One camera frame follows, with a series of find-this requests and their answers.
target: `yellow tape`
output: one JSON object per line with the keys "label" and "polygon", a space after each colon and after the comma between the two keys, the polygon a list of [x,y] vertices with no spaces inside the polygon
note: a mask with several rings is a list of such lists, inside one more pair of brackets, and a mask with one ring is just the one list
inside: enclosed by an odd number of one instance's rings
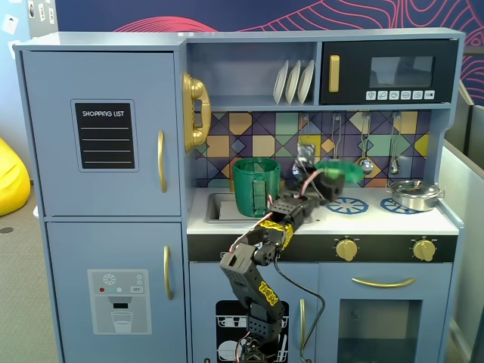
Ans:
{"label": "yellow tape", "polygon": [[[280,225],[279,223],[273,222],[273,221],[262,221],[259,224],[261,227],[264,227],[265,229],[275,229],[276,231],[280,231],[284,233],[283,225]],[[294,235],[294,230],[292,225],[285,225],[286,226],[286,240],[282,243],[282,250],[284,250],[288,245],[291,240],[291,238]]]}
{"label": "yellow tape", "polygon": [[272,291],[272,289],[265,283],[265,281],[262,281],[259,286],[259,291],[265,296],[265,299],[267,302],[271,305],[274,306],[277,301],[279,301],[278,296]]}

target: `gold telephone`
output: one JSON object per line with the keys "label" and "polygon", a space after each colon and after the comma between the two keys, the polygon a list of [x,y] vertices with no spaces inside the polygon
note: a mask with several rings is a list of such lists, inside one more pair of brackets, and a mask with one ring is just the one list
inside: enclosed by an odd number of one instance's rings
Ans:
{"label": "gold telephone", "polygon": [[[202,126],[195,126],[194,101],[202,101]],[[183,74],[183,118],[185,130],[185,151],[205,142],[210,130],[212,106],[209,94],[203,82],[191,78],[188,73]]]}

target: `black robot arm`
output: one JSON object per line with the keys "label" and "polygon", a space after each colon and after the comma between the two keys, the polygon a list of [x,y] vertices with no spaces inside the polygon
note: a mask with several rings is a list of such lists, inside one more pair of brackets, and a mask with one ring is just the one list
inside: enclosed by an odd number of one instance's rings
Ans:
{"label": "black robot arm", "polygon": [[278,353],[284,307],[257,266],[267,266],[283,253],[294,232],[314,208],[338,198],[344,176],[326,179],[320,175],[315,181],[318,193],[309,197],[286,194],[277,199],[269,213],[239,238],[220,262],[235,296],[247,309],[248,334],[247,342],[242,346],[242,363],[273,361]]}

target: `wall mural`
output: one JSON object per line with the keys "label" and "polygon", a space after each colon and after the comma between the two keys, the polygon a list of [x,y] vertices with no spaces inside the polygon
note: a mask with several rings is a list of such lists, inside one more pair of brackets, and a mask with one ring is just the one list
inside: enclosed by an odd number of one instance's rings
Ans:
{"label": "wall mural", "polygon": [[[481,0],[57,0],[60,31],[216,32],[444,26],[484,45]],[[484,104],[484,57],[465,57],[462,79]]]}

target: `blue burner decal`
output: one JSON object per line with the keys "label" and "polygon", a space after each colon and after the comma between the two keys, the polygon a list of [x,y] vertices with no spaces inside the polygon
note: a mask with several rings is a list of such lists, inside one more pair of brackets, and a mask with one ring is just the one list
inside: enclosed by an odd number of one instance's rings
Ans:
{"label": "blue burner decal", "polygon": [[363,200],[340,197],[338,200],[329,203],[326,208],[331,212],[341,214],[359,214],[366,212],[368,205]]}
{"label": "blue burner decal", "polygon": [[383,199],[380,203],[380,206],[384,210],[388,210],[391,213],[397,214],[417,214],[421,213],[418,210],[409,209],[405,206],[401,206],[400,204],[396,203],[392,198]]}

